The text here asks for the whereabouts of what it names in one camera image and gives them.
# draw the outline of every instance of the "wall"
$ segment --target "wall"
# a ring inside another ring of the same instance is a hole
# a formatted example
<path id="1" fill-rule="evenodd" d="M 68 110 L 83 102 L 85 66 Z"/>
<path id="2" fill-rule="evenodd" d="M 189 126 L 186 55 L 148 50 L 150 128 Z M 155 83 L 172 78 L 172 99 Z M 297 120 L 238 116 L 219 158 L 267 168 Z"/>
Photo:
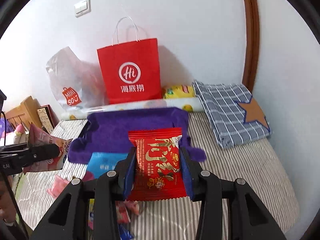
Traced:
<path id="1" fill-rule="evenodd" d="M 51 93 L 46 62 L 69 46 L 83 61 L 98 66 L 97 48 L 111 44 L 116 22 L 131 16 L 141 38 L 158 38 L 162 84 L 241 82 L 245 56 L 243 0 L 91 0 L 92 11 L 79 18 L 81 0 L 31 0 L 0 40 L 0 89 L 4 110 L 32 95 L 41 105 L 63 111 Z M 120 41 L 134 39 L 130 22 L 120 26 Z"/>
<path id="2" fill-rule="evenodd" d="M 270 142 L 300 204 L 300 220 L 286 236 L 300 239 L 320 208 L 320 45 L 286 0 L 258 3 L 261 47 L 253 95 L 271 123 Z"/>

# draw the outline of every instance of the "plaid cloth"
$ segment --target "plaid cloth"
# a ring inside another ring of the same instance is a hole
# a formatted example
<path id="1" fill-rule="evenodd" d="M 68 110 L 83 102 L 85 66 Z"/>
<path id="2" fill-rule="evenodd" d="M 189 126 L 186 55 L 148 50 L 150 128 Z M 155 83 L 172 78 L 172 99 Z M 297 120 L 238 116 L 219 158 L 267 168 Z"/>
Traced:
<path id="1" fill-rule="evenodd" d="M 271 134 L 257 121 L 245 122 L 246 111 L 236 102 L 249 103 L 252 95 L 244 85 L 192 83 L 207 114 L 217 143 L 222 148 L 245 144 Z"/>

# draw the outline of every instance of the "light switch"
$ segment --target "light switch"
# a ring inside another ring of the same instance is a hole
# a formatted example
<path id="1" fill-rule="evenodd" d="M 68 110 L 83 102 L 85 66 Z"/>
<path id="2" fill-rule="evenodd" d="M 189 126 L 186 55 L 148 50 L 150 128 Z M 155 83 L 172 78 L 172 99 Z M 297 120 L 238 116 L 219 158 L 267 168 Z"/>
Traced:
<path id="1" fill-rule="evenodd" d="M 90 0 L 83 0 L 75 4 L 75 16 L 79 17 L 91 12 Z"/>

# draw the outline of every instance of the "black cable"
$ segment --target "black cable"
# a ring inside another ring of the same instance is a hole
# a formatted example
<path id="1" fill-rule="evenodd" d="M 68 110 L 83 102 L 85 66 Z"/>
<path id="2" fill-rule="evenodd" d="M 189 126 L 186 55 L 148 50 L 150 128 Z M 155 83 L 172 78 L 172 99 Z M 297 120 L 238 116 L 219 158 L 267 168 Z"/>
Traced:
<path id="1" fill-rule="evenodd" d="M 4 144 L 3 144 L 3 146 L 5 146 L 5 137 L 7 135 L 7 119 L 5 118 L 4 111 L 1 111 L 0 116 L 1 116 L 1 114 L 3 114 L 3 117 L 4 117 Z"/>
<path id="2" fill-rule="evenodd" d="M 7 119 L 5 118 L 5 114 L 4 114 L 3 111 L 1 111 L 0 116 L 1 116 L 1 114 L 3 114 L 3 116 L 4 116 L 4 146 L 5 146 L 5 137 L 7 135 Z M 6 174 L 4 173 L 2 165 L 0 165 L 0 173 L 1 173 L 1 176 L 2 176 L 2 178 L 4 180 L 5 185 L 7 187 L 7 190 L 9 192 L 9 195 L 10 195 L 11 201 L 12 201 L 12 203 L 14 205 L 14 208 L 15 208 L 17 214 L 18 214 L 19 220 L 21 221 L 24 234 L 26 235 L 26 239 L 29 239 L 29 235 L 28 235 L 28 231 L 27 231 L 26 225 L 24 224 L 24 221 L 23 221 L 22 215 L 20 213 L 20 209 L 18 207 L 16 198 L 14 197 L 14 194 L 13 194 L 11 186 L 10 186 L 10 182 L 9 182 Z"/>

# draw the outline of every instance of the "white circular logo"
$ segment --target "white circular logo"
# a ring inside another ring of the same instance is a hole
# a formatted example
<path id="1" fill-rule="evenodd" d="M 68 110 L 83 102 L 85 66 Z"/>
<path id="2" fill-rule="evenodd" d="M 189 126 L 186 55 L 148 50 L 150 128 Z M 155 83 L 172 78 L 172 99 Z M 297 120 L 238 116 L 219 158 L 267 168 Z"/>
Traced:
<path id="1" fill-rule="evenodd" d="M 125 62 L 119 68 L 119 77 L 127 84 L 134 84 L 138 82 L 141 76 L 140 68 L 133 62 Z"/>

